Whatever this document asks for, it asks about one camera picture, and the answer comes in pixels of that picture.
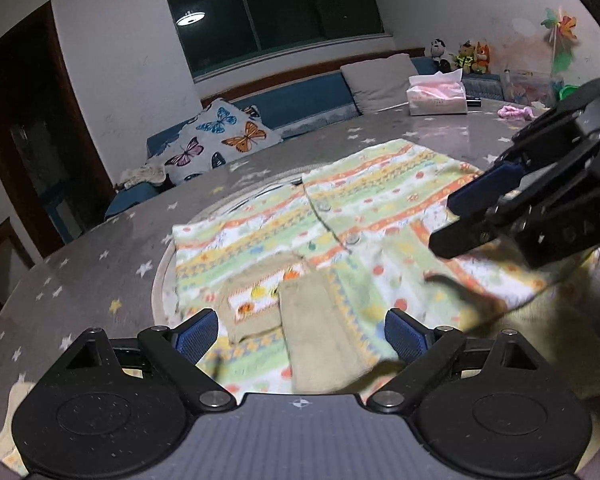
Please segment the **colourful patterned children's shirt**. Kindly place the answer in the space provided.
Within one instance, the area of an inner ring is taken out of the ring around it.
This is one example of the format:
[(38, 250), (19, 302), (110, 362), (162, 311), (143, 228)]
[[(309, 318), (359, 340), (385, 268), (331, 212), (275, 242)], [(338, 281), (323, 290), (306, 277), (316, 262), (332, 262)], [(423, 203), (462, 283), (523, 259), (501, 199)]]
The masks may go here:
[[(564, 374), (591, 410), (588, 452), (600, 449), (600, 340), (577, 310), (597, 252), (533, 270), (515, 248), (494, 240), (453, 260), (428, 248), (451, 221), (446, 198), (477, 169), (428, 148), (367, 140), (362, 151), (318, 169), (302, 183), (342, 251), (332, 263), (275, 287), (277, 308), (236, 325), (221, 323), (257, 272), (297, 263), (277, 255), (230, 278), (214, 309), (218, 341), (202, 368), (235, 396), (317, 393), (352, 386), (361, 396), (398, 367), (384, 341), (384, 318), (397, 308), (427, 326), (520, 330)], [(37, 264), (16, 286), (0, 317), (0, 479), (24, 474), (12, 442), (12, 413), (79, 333), (100, 326), (132, 337), (156, 324), (151, 291), (174, 226), (221, 203), (220, 193), (250, 191), (266, 171), (220, 171), (214, 189), (180, 186), (106, 221)]]

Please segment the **pink hair scrunchie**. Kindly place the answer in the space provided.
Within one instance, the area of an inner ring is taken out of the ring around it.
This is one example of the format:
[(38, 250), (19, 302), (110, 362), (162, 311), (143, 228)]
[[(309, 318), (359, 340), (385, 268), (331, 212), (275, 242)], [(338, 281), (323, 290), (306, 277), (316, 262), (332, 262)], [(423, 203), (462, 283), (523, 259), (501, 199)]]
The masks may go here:
[(524, 120), (525, 122), (531, 122), (534, 119), (534, 114), (530, 106), (518, 107), (504, 105), (498, 110), (498, 117), (506, 120)]

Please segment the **pink tissue box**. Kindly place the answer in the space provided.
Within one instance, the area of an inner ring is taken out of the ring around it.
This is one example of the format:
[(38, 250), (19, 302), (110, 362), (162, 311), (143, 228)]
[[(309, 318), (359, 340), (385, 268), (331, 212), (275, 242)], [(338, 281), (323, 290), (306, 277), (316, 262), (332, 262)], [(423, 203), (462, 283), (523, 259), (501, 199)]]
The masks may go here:
[(468, 112), (462, 70), (408, 78), (406, 98), (412, 116), (459, 115)]

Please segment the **green plastic basin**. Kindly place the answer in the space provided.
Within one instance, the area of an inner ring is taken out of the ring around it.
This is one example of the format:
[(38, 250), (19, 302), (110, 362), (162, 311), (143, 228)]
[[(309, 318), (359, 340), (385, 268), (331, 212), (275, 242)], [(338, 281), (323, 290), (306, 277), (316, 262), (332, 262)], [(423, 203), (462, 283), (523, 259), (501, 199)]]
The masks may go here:
[(573, 93), (576, 92), (578, 89), (579, 86), (577, 84), (565, 84), (564, 86), (562, 86), (562, 88), (560, 88), (558, 92), (559, 99), (561, 101), (567, 99), (568, 96), (572, 96)]

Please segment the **orange fox plush toy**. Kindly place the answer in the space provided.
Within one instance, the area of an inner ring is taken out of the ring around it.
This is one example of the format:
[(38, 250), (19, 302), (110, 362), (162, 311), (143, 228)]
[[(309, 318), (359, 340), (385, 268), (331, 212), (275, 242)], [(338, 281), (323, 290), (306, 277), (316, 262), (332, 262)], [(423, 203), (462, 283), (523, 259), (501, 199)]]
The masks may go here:
[(467, 40), (454, 56), (455, 67), (464, 74), (490, 73), (490, 47), (485, 42)]

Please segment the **panda plush toy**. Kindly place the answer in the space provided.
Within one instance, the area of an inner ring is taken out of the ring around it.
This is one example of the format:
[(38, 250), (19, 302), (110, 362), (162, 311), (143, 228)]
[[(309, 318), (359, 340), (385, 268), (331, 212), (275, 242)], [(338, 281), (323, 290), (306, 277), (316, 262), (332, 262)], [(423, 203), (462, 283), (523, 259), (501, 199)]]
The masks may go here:
[(431, 41), (429, 57), (437, 72), (446, 74), (456, 70), (454, 56), (446, 50), (446, 45), (440, 38)]

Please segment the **colourful pinwheel toy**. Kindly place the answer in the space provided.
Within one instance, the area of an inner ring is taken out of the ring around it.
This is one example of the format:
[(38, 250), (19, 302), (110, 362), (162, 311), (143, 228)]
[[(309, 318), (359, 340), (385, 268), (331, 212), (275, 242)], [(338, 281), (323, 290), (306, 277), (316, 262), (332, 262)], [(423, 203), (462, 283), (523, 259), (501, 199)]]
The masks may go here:
[(541, 25), (547, 30), (545, 41), (552, 50), (552, 73), (560, 74), (568, 70), (573, 62), (573, 49), (578, 45), (574, 30), (578, 20), (562, 9), (545, 9), (545, 18)]

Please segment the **grey sofa cushion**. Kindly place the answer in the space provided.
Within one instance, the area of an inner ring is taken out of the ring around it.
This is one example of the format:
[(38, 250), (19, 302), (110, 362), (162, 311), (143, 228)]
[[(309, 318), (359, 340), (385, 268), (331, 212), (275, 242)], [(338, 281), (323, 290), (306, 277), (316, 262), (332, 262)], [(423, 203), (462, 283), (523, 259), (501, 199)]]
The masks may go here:
[(362, 115), (405, 104), (410, 78), (417, 75), (406, 53), (343, 65), (340, 72)]

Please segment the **crumpled beige cloth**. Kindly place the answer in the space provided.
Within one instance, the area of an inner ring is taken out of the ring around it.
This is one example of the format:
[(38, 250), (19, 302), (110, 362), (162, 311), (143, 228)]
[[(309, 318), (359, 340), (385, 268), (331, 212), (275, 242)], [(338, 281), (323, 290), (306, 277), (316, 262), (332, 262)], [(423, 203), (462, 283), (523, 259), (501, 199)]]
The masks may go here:
[(123, 170), (116, 187), (118, 190), (127, 190), (142, 183), (159, 186), (164, 182), (166, 182), (164, 166), (148, 162), (136, 168)]

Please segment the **blue corner sofa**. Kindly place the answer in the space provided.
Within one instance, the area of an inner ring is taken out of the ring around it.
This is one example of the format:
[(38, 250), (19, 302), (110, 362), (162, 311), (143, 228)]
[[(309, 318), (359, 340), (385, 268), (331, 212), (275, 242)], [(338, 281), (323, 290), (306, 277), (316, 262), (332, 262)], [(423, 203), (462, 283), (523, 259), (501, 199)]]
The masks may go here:
[[(434, 61), (426, 56), (412, 56), (412, 63), (420, 75), (432, 75), (436, 71)], [(335, 60), (303, 67), (300, 74), (307, 73), (300, 78), (291, 75), (294, 70), (287, 73), (276, 74), (291, 80), (283, 84), (268, 84), (268, 87), (258, 91), (245, 93), (242, 87), (239, 92), (243, 96), (236, 96), (230, 100), (234, 107), (242, 108), (252, 119), (263, 119), (264, 124), (272, 130), (277, 130), (283, 139), (294, 138), (324, 126), (355, 118), (360, 113), (355, 105), (353, 94), (340, 73), (340, 66), (348, 58)], [(322, 65), (336, 65), (336, 68), (326, 68)], [(501, 78), (495, 74), (466, 76), (465, 87), (470, 96), (475, 98), (504, 100)], [(148, 159), (161, 155), (166, 147), (178, 137), (180, 131), (197, 119), (196, 116), (180, 122), (166, 130), (162, 130), (146, 141)], [(150, 184), (143, 182), (128, 190), (120, 191), (109, 205), (105, 219), (121, 214), (137, 204), (150, 200), (158, 193), (169, 188), (167, 184), (159, 184), (150, 188)]]

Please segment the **butterfly print pillow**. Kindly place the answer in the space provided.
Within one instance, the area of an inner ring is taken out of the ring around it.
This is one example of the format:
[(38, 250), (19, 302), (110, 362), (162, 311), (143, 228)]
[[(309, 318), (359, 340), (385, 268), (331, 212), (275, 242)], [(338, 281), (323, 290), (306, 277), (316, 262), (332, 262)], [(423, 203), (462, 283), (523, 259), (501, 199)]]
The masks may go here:
[(217, 99), (187, 122), (150, 138), (148, 160), (163, 165), (169, 180), (180, 185), (282, 142), (256, 108), (242, 110)]

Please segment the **dark window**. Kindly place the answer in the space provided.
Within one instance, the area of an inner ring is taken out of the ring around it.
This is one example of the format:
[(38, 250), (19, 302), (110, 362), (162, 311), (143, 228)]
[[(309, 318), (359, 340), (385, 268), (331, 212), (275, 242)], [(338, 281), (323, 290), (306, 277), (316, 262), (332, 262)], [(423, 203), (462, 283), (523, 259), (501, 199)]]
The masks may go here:
[(384, 30), (376, 0), (166, 1), (194, 76), (262, 55)]

